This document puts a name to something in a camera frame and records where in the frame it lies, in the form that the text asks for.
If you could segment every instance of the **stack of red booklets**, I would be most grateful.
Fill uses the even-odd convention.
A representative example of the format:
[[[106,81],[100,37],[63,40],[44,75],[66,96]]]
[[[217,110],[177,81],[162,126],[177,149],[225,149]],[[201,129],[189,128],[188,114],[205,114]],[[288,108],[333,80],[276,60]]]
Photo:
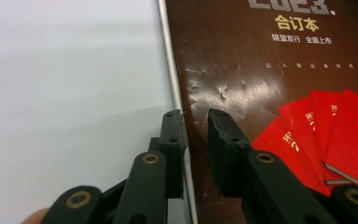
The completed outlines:
[[[305,186],[324,195],[337,184],[358,184],[358,93],[311,91],[280,106],[252,147],[275,153]]]

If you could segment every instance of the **dark brown book cover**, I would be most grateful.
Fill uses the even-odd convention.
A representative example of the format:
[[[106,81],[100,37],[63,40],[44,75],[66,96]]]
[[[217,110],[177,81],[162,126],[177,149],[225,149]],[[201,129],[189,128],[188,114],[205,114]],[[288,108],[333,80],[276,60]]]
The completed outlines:
[[[243,223],[217,195],[207,111],[228,112],[253,141],[278,107],[311,90],[358,92],[358,0],[165,0],[200,223]]]

